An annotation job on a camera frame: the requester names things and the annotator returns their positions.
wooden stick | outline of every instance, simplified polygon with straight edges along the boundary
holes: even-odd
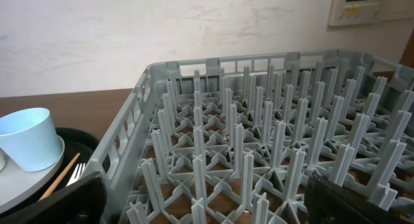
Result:
[[[72,168],[73,164],[76,162],[78,157],[80,156],[80,153],[77,153],[75,157],[73,157],[72,161],[65,167],[65,169],[59,174],[59,176],[53,181],[53,183],[49,186],[49,188],[46,190],[46,192],[41,196],[39,199],[45,199],[49,195],[51,195],[54,191],[54,189],[59,185],[60,181],[65,177],[67,172]]]

plastic crate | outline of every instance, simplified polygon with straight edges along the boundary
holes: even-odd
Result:
[[[395,71],[389,83],[373,76],[376,66]],[[188,67],[200,70],[185,76]],[[414,192],[414,180],[396,176],[414,174],[414,134],[406,128],[413,79],[409,67],[354,50],[154,63],[83,176],[103,173],[103,223],[149,223],[159,214],[172,223],[206,223],[206,214],[233,223],[245,212],[254,223],[284,223],[284,213],[297,223],[307,213],[298,187],[315,171],[386,210],[414,203],[389,187]],[[157,157],[143,159],[148,151]],[[228,169],[211,170],[216,164]],[[371,178],[364,184],[357,173]],[[146,186],[139,185],[142,177]],[[240,194],[229,185],[235,179],[241,179]],[[175,187],[167,199],[161,184]],[[208,196],[206,185],[214,187]],[[276,211],[261,189],[282,200]],[[238,208],[228,215],[212,210],[208,204],[218,193]],[[178,220],[166,207],[181,195],[192,206]]]

blue plastic cup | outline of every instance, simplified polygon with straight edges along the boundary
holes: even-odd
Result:
[[[55,164],[62,148],[50,111],[37,107],[0,118],[0,148],[27,172]]]

yellow label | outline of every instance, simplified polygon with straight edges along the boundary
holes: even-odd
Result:
[[[345,8],[345,10],[343,10],[344,14],[357,14],[360,12],[359,8]]]

fork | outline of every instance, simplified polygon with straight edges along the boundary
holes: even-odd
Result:
[[[75,167],[75,170],[73,170],[73,174],[71,178],[69,179],[69,182],[67,183],[66,186],[69,186],[75,183],[80,178],[84,169],[85,169],[85,163],[78,163]]]

